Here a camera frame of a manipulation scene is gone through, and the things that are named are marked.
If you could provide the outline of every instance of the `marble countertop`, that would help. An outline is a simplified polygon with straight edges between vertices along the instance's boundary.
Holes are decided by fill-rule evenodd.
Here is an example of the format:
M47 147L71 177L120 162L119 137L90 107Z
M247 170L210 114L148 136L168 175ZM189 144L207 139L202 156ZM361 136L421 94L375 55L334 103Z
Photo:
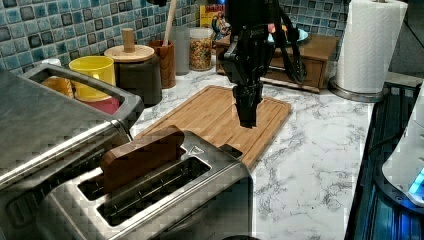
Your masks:
M225 76L190 72L177 77L163 100L145 109L135 136L208 85L232 87ZM252 172L253 236L343 239L373 104L265 84L263 95L289 102L292 114Z

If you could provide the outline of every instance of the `wooden canister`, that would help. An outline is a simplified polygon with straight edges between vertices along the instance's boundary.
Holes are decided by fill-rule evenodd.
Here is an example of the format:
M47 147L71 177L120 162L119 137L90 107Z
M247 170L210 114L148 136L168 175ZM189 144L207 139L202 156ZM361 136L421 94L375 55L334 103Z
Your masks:
M160 76L162 88L172 88L175 86L175 53L174 44L168 41L168 46L162 46L163 40L149 42L149 47L155 50L160 61Z
M134 44L131 28L122 29L123 45L109 48L105 56L115 61L116 85L138 95L146 107L162 100L159 59L155 50Z

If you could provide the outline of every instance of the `wooden lid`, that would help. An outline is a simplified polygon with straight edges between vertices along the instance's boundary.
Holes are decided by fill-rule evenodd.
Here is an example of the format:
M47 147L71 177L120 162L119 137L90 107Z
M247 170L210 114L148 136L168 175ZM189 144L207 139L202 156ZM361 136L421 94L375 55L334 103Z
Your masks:
M153 57L155 50L149 46L135 45L135 51L128 53L124 46L116 46L105 51L105 56L112 58L115 62L130 63L146 61Z
M151 47L134 45L134 31L131 28L122 29L122 40L124 45L109 48L105 51L105 56L115 62L131 63L149 60L155 54Z

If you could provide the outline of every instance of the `yellow bowl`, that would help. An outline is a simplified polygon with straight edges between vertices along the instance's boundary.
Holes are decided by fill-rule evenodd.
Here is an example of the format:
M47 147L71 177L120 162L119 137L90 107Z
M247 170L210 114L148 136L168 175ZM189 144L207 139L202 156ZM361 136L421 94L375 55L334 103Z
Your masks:
M99 79L110 85L116 86L115 70L113 59L106 56L87 56L75 59L69 63L69 68L73 71ZM79 97L87 100L101 100L108 97L106 93L100 92L87 85L74 82L76 92Z

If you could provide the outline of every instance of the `toaster oven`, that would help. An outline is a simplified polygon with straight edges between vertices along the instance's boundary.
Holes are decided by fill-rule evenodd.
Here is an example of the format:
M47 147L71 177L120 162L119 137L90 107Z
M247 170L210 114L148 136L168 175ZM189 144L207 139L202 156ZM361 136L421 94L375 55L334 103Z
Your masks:
M96 168L53 189L37 226L46 240L222 240L252 232L247 167L184 131L185 152L129 184L103 193Z
M113 115L39 84L60 76L119 99ZM144 109L138 96L57 66L16 76L0 71L0 239L42 239L36 215L48 193L95 169L103 153L131 141Z

